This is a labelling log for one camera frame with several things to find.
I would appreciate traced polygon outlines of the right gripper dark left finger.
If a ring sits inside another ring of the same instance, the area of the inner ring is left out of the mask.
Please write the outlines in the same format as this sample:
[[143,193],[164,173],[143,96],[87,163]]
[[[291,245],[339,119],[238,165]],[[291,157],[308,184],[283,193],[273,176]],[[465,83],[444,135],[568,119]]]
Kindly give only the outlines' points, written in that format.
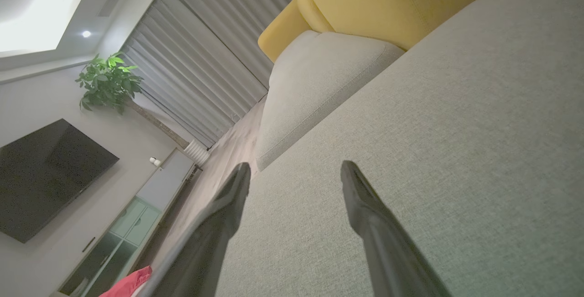
[[239,229],[250,191],[250,165],[242,162],[213,200],[183,232],[140,291],[141,297],[213,297],[228,241]]

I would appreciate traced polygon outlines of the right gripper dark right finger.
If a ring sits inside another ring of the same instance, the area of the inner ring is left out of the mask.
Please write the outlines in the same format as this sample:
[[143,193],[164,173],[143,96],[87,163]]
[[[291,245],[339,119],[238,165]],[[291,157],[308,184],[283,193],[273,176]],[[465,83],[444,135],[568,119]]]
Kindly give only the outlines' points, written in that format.
[[342,162],[348,220],[361,237],[376,297],[448,297],[438,274],[359,167]]

